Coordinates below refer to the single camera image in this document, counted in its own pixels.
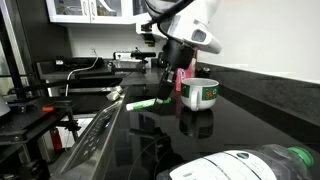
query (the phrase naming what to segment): white wall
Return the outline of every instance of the white wall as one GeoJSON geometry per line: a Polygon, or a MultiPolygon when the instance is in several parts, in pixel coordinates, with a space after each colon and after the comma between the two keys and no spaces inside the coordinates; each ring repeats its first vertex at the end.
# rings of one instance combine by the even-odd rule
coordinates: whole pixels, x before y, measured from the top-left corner
{"type": "Polygon", "coordinates": [[[320,83],[319,0],[221,0],[209,28],[224,50],[200,62],[320,83]]]}
{"type": "Polygon", "coordinates": [[[69,36],[74,57],[91,57],[91,48],[96,48],[100,57],[112,58],[115,51],[132,51],[138,47],[141,51],[161,52],[165,41],[148,47],[143,37],[136,34],[135,26],[95,26],[69,27],[69,36]]]}

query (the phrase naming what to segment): green marker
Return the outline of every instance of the green marker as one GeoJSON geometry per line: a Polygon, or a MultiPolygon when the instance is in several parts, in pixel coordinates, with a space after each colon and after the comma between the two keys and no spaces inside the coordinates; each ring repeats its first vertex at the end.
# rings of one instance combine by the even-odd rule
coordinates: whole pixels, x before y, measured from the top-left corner
{"type": "MultiPolygon", "coordinates": [[[[136,109],[143,109],[146,107],[153,106],[155,101],[156,101],[156,99],[149,99],[149,100],[145,100],[145,101],[135,102],[135,103],[127,104],[126,108],[127,108],[127,111],[132,111],[132,110],[136,110],[136,109]]],[[[171,102],[171,98],[168,98],[167,100],[163,101],[162,104],[168,104],[170,102],[171,102]]]]}

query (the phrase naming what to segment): electrical outlet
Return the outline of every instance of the electrical outlet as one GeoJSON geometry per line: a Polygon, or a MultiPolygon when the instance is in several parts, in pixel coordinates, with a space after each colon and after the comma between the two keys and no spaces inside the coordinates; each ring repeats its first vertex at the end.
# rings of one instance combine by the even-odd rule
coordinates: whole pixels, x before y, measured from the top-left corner
{"type": "Polygon", "coordinates": [[[90,46],[90,55],[96,55],[95,51],[96,51],[96,48],[94,46],[90,46]]]}

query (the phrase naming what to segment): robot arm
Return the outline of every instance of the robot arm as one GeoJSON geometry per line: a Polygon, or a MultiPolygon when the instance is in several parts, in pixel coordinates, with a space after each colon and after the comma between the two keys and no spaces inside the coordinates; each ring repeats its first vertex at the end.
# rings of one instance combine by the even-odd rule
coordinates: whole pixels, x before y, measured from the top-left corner
{"type": "Polygon", "coordinates": [[[222,50],[220,42],[208,31],[211,17],[217,10],[219,0],[153,0],[155,6],[151,5],[152,0],[146,0],[148,12],[152,17],[151,23],[157,23],[157,27],[168,40],[163,47],[162,60],[169,65],[160,81],[157,101],[161,103],[166,100],[174,85],[176,71],[178,68],[187,69],[194,56],[195,49],[219,54],[222,50]],[[156,4],[168,3],[175,5],[172,8],[166,6],[166,11],[159,16],[159,11],[154,10],[156,4]],[[168,32],[165,32],[161,23],[164,17],[174,16],[168,32]]]}

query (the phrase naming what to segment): cable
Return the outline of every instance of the cable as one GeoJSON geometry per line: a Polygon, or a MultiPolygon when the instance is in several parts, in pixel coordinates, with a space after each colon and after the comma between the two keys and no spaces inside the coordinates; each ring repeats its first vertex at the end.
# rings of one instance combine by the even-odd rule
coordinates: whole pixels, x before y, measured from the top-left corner
{"type": "Polygon", "coordinates": [[[67,77],[67,85],[66,85],[66,93],[65,93],[65,96],[66,96],[66,97],[68,96],[68,91],[69,91],[69,83],[68,83],[68,81],[70,80],[71,75],[72,75],[73,73],[75,73],[75,72],[86,71],[86,70],[92,69],[92,68],[94,68],[94,66],[95,66],[96,63],[98,62],[99,57],[98,57],[98,55],[97,55],[97,52],[96,52],[95,49],[92,49],[92,50],[93,50],[94,54],[95,54],[96,57],[97,57],[97,59],[96,59],[96,60],[94,61],[94,63],[92,64],[92,66],[87,67],[87,68],[75,69],[75,70],[73,70],[73,71],[71,71],[71,72],[69,73],[69,75],[68,75],[68,77],[67,77]]]}

